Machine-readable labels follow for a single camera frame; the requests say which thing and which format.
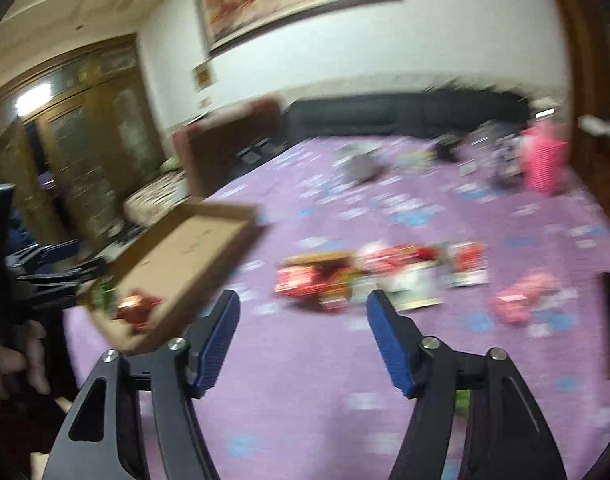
white wall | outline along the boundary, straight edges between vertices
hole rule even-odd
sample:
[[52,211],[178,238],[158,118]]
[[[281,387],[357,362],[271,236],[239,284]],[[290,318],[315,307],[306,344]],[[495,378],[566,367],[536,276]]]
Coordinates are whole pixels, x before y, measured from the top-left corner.
[[163,128],[201,110],[280,88],[370,73],[453,73],[567,88],[554,0],[403,0],[330,12],[213,59],[217,83],[197,92],[207,58],[195,0],[164,0],[139,30],[150,100]]

cardboard box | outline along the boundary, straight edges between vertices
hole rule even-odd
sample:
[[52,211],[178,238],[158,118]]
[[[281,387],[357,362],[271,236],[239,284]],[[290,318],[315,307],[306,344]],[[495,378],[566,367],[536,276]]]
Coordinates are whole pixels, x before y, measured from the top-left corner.
[[154,351],[192,322],[260,232],[254,207],[188,198],[110,264],[120,298],[142,288],[165,299],[151,313],[150,332],[136,334],[128,323],[96,310],[93,286],[80,299],[115,349]]

table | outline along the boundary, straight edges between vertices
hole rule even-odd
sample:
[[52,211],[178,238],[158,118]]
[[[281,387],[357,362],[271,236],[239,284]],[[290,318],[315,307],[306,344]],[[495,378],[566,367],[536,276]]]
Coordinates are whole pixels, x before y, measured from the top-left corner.
[[[610,224],[575,176],[565,193],[502,194],[482,171],[455,165],[426,174],[388,171],[352,186],[335,167],[345,139],[307,140],[210,200],[259,205],[271,227],[227,288],[240,295],[239,328],[217,386],[195,402],[213,461],[224,480],[378,480],[389,475],[413,401],[391,385],[365,309],[339,316],[276,298],[275,267],[312,250],[482,240],[490,284],[445,290],[444,302],[411,314],[421,331],[452,348],[485,353],[500,346],[521,371],[557,441],[571,480],[579,479],[610,439],[610,380],[602,296],[596,273],[610,270]],[[418,147],[381,139],[380,156]],[[525,272],[552,272],[561,288],[526,326],[494,316],[495,292]],[[81,308],[66,315],[80,381],[108,348]],[[142,394],[151,477],[165,478],[153,414]],[[465,421],[456,418],[445,480],[456,478]]]

silver screw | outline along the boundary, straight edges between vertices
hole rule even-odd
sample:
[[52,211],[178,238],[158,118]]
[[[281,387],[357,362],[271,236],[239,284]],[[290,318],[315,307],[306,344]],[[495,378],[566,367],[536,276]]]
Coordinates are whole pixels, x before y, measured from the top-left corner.
[[505,361],[508,358],[508,353],[502,348],[493,348],[490,350],[490,355],[494,361]]
[[107,352],[102,354],[101,359],[103,361],[105,361],[106,363],[111,363],[112,361],[116,361],[118,359],[119,355],[120,355],[120,352],[112,349],[112,350],[108,350]]
[[421,339],[421,345],[428,350],[436,350],[441,346],[441,342],[434,336],[429,336]]
[[175,337],[167,343],[170,350],[180,350],[183,346],[185,346],[185,340],[182,337]]

ceiling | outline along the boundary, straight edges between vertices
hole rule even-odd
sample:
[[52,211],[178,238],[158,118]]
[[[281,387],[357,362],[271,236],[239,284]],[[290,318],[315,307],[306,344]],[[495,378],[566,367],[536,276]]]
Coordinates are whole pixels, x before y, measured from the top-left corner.
[[50,49],[56,44],[64,45],[61,51],[65,52],[70,47],[136,31],[161,1],[16,0],[0,22],[0,84],[11,72],[18,71],[11,67],[19,61],[32,58],[23,72],[48,59],[36,61],[38,51],[49,52],[52,57],[60,54],[54,54],[57,48]]

